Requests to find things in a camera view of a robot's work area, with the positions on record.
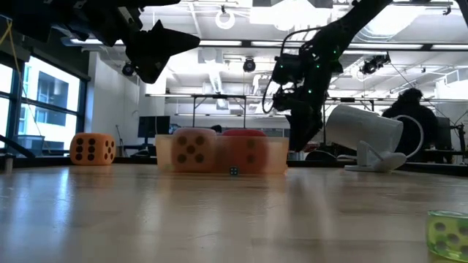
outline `window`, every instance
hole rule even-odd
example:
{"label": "window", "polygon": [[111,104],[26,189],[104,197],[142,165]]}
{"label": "window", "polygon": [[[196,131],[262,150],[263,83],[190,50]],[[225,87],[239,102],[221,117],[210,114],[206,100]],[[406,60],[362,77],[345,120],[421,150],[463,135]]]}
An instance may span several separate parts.
{"label": "window", "polygon": [[12,88],[13,69],[0,64],[0,91],[9,93]]}
{"label": "window", "polygon": [[[36,123],[31,111],[35,113]],[[44,136],[45,141],[50,142],[44,144],[45,149],[68,150],[76,133],[76,121],[76,115],[60,113],[32,104],[22,104],[18,133]]]}
{"label": "window", "polygon": [[[23,87],[27,99],[78,111],[80,79],[44,61],[31,57],[25,64]],[[39,115],[39,119],[47,118],[45,113]]]}
{"label": "window", "polygon": [[[6,136],[8,125],[8,107],[10,101],[8,99],[0,98],[0,134]],[[5,144],[0,142],[0,148],[4,148]]]}
{"label": "window", "polygon": [[25,63],[18,134],[44,136],[44,149],[68,150],[75,136],[81,81],[38,58]]}

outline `computer monitor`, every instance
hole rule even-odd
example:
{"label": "computer monitor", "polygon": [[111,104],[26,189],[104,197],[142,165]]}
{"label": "computer monitor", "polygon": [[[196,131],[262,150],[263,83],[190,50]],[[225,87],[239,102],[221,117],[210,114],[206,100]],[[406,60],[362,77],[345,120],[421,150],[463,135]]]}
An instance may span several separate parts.
{"label": "computer monitor", "polygon": [[145,138],[145,145],[148,144],[149,137],[156,136],[156,116],[140,117],[138,122],[138,137]]}
{"label": "computer monitor", "polygon": [[436,149],[437,150],[451,150],[452,149],[452,134],[450,130],[450,119],[437,117],[437,139]]}
{"label": "computer monitor", "polygon": [[170,116],[157,116],[156,117],[156,133],[169,134],[170,129]]}
{"label": "computer monitor", "polygon": [[154,138],[156,134],[169,134],[170,116],[143,116],[138,123],[138,137],[145,138],[145,145],[148,138]]}

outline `desk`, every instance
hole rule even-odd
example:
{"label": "desk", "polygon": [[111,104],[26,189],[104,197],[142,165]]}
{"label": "desk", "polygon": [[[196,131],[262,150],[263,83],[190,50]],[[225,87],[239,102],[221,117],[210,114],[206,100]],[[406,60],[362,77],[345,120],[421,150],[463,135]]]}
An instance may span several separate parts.
{"label": "desk", "polygon": [[443,159],[447,159],[451,161],[452,157],[454,156],[466,156],[466,152],[462,152],[459,150],[431,150],[426,149],[422,151],[423,159],[429,161],[435,161],[438,164],[443,164]]}
{"label": "desk", "polygon": [[0,185],[0,262],[427,263],[427,210],[468,212],[468,180],[399,171],[114,164],[14,169]]}
{"label": "desk", "polygon": [[148,148],[151,156],[156,156],[156,146],[154,145],[120,145],[117,146],[116,157],[123,157],[126,150],[144,150]]}

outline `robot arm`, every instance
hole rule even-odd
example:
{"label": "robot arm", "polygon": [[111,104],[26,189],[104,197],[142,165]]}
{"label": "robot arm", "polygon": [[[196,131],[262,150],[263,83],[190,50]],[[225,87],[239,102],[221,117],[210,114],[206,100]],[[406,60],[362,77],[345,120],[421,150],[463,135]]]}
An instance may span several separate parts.
{"label": "robot arm", "polygon": [[332,74],[343,72],[338,59],[353,37],[376,17],[392,0],[354,1],[354,7],[343,17],[321,28],[304,43],[298,55],[276,57],[272,81],[280,85],[302,83],[293,93],[280,88],[273,95],[273,107],[291,110],[290,149],[300,151],[322,128],[321,109],[327,97]]}
{"label": "robot arm", "polygon": [[132,68],[145,83],[156,82],[169,57],[200,44],[198,37],[166,29],[161,21],[149,31],[141,30],[142,8],[180,0],[2,1],[0,16],[13,20],[17,32],[39,41],[47,42],[51,27],[69,31],[80,41],[94,36],[110,47],[122,39]]}

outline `white stand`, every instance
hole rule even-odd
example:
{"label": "white stand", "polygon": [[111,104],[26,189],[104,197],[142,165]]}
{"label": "white stand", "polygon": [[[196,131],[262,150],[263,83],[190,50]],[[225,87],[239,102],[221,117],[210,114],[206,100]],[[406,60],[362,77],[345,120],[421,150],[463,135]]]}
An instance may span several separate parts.
{"label": "white stand", "polygon": [[356,172],[390,172],[407,161],[403,153],[376,152],[367,142],[360,141],[357,146],[358,156],[355,157],[358,165],[347,165],[346,171]]}

